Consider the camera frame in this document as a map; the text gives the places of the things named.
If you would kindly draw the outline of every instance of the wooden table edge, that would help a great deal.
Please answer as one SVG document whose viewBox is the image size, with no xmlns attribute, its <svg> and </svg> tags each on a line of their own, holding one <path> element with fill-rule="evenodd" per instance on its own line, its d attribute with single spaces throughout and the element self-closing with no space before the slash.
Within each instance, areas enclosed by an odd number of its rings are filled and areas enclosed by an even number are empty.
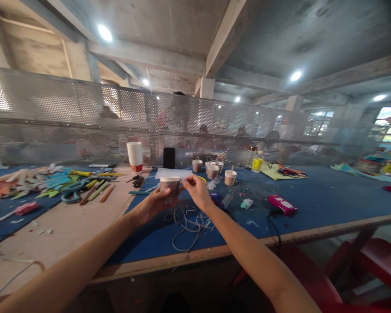
<svg viewBox="0 0 391 313">
<path fill-rule="evenodd" d="M 365 220 L 357 220 L 353 222 L 319 227 L 310 230 L 303 230 L 295 233 L 288 233 L 281 235 L 281 241 L 282 243 L 302 244 L 335 236 L 341 236 L 347 233 L 353 233 L 363 228 L 373 228 L 388 224 L 391 224 L 391 214 L 372 217 Z M 278 237 L 273 236 L 262 238 L 260 239 L 260 241 L 266 246 L 274 246 L 278 244 Z M 208 261 L 212 259 L 230 256 L 231 254 L 232 253 L 230 252 L 229 247 L 227 245 L 223 245 L 212 248 L 194 250 L 189 253 L 177 253 L 130 263 L 104 266 L 96 274 L 93 280 L 90 281 L 90 284 L 98 284 L 134 275 L 174 268 L 177 266 Z"/>
</svg>

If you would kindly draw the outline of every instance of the glue gun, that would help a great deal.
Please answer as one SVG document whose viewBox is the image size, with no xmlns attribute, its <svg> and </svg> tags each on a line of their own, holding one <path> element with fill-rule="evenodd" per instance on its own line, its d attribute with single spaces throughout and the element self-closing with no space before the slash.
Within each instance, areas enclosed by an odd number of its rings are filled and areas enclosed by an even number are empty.
<svg viewBox="0 0 391 313">
<path fill-rule="evenodd" d="M 281 198 L 279 195 L 270 195 L 268 201 L 275 206 L 276 210 L 274 213 L 284 214 L 284 215 L 294 215 L 297 213 L 298 208 L 293 206 L 288 201 Z"/>
</svg>

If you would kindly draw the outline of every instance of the paper scrap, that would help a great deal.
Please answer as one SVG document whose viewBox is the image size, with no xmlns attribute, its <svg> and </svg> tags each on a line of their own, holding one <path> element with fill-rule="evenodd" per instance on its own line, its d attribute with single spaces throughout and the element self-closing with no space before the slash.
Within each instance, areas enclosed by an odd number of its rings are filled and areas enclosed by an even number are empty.
<svg viewBox="0 0 391 313">
<path fill-rule="evenodd" d="M 24 221 L 25 219 L 20 219 L 18 221 L 11 221 L 10 224 L 17 224 L 17 223 L 20 223 L 22 221 Z"/>
</svg>

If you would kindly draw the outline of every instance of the pipe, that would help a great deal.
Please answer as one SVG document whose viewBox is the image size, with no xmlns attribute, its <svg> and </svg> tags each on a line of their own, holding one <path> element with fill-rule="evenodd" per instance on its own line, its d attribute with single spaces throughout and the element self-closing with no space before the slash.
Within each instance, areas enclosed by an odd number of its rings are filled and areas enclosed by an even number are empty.
<svg viewBox="0 0 391 313">
<path fill-rule="evenodd" d="M 18 21 L 15 21 L 15 20 L 9 20 L 9 19 L 5 18 L 3 15 L 1 15 L 1 13 L 0 13 L 0 20 L 5 22 L 5 23 L 9 23 L 9 24 L 13 24 L 13 25 L 21 26 L 21 27 L 30 28 L 30 29 L 33 29 L 33 30 L 38 30 L 38 31 L 41 31 L 41 32 L 44 32 L 44 33 L 51 33 L 51 34 L 56 35 L 53 31 L 51 31 L 51 30 L 49 30 L 47 28 L 38 27 L 38 26 L 34 26 L 34 25 L 18 22 Z M 73 77 L 73 73 L 72 73 L 72 70 L 71 70 L 70 60 L 68 58 L 68 52 L 66 50 L 65 40 L 62 39 L 62 38 L 59 38 L 59 39 L 60 39 L 62 47 L 64 49 L 65 60 L 66 60 L 67 66 L 68 66 L 68 73 L 70 74 L 70 78 L 72 78 Z"/>
</svg>

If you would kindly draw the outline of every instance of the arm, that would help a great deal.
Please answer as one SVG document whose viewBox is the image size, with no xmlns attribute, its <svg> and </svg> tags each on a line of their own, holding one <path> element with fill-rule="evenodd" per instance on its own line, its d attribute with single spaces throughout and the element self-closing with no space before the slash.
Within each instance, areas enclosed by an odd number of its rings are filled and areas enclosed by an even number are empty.
<svg viewBox="0 0 391 313">
<path fill-rule="evenodd" d="M 278 313 L 320 312 L 287 266 L 212 203 L 203 180 L 192 175 L 182 184 L 196 205 L 210 217 L 237 261 L 270 299 Z"/>
<path fill-rule="evenodd" d="M 169 192 L 155 189 L 133 210 L 5 299 L 0 313 L 63 311 L 133 231 L 166 208 L 162 198 Z"/>
</svg>

